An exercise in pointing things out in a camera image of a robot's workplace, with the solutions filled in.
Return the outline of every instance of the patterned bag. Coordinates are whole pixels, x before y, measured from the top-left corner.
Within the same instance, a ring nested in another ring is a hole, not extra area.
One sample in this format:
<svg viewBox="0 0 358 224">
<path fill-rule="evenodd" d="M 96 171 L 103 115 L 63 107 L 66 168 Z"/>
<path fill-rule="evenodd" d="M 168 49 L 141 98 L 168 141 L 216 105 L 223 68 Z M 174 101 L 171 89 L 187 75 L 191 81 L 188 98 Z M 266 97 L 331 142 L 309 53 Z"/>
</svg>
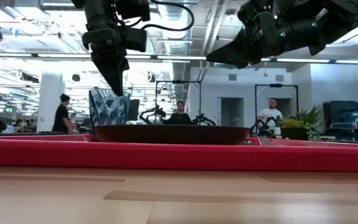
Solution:
<svg viewBox="0 0 358 224">
<path fill-rule="evenodd" d="M 126 123 L 130 99 L 131 94 L 126 92 L 122 96 L 117 96 L 112 90 L 89 91 L 89 113 L 94 140 L 98 140 L 94 127 Z"/>
</svg>

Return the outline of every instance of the metal frame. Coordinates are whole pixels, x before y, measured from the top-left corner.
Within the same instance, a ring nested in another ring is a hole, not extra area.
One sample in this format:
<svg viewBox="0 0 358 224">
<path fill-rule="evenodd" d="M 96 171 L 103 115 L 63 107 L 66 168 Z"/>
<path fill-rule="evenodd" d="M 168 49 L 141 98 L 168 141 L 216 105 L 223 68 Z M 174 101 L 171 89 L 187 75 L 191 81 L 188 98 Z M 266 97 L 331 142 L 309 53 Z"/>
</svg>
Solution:
<svg viewBox="0 0 358 224">
<path fill-rule="evenodd" d="M 270 88 L 283 88 L 295 87 L 295 93 L 289 89 L 292 93 L 296 95 L 296 113 L 299 113 L 299 92 L 298 85 L 282 85 L 282 84 L 256 84 L 255 85 L 255 120 L 258 119 L 258 86 L 270 87 Z"/>
<path fill-rule="evenodd" d="M 155 81 L 155 107 L 157 107 L 157 98 L 158 98 L 158 84 L 159 83 L 172 83 L 172 84 L 184 84 L 184 83 L 198 83 L 200 86 L 198 93 L 200 94 L 200 103 L 199 103 L 199 110 L 198 115 L 201 116 L 201 82 L 200 81 L 181 81 L 181 80 L 174 80 L 174 81 Z"/>
</svg>

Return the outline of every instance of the desk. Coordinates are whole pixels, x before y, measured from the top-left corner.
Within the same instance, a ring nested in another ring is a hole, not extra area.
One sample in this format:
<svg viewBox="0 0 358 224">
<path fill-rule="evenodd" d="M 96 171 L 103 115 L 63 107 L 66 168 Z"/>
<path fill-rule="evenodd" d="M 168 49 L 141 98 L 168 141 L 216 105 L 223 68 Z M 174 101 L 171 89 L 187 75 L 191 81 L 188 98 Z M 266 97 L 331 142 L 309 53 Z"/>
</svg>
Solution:
<svg viewBox="0 0 358 224">
<path fill-rule="evenodd" d="M 0 167 L 0 224 L 358 224 L 358 174 Z"/>
</svg>

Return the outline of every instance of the person in black shirt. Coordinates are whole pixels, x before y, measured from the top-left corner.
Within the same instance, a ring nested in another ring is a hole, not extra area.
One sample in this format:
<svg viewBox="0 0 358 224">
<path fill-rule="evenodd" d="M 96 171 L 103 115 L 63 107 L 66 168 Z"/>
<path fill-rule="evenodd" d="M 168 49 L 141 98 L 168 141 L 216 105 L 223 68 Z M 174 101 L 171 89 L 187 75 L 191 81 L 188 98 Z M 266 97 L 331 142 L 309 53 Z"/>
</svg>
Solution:
<svg viewBox="0 0 358 224">
<path fill-rule="evenodd" d="M 53 124 L 52 131 L 59 131 L 68 133 L 69 128 L 71 127 L 70 121 L 68 120 L 68 111 L 66 106 L 70 103 L 70 97 L 66 94 L 60 96 L 62 103 L 56 110 L 55 114 L 55 123 Z"/>
<path fill-rule="evenodd" d="M 190 117 L 185 113 L 185 104 L 182 101 L 177 102 L 178 112 L 173 113 L 171 117 L 167 120 L 164 120 L 160 116 L 160 121 L 163 124 L 181 124 L 181 125 L 191 125 L 193 122 Z"/>
</svg>

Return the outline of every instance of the plant pot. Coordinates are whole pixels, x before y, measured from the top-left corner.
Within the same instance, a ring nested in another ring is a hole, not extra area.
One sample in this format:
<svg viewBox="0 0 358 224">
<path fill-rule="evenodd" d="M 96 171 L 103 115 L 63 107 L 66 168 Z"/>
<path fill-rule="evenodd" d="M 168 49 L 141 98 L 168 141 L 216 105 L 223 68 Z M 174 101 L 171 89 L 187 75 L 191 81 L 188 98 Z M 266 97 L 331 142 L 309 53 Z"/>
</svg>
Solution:
<svg viewBox="0 0 358 224">
<path fill-rule="evenodd" d="M 309 140 L 307 130 L 305 128 L 281 128 L 281 136 L 283 139 L 290 140 Z"/>
</svg>

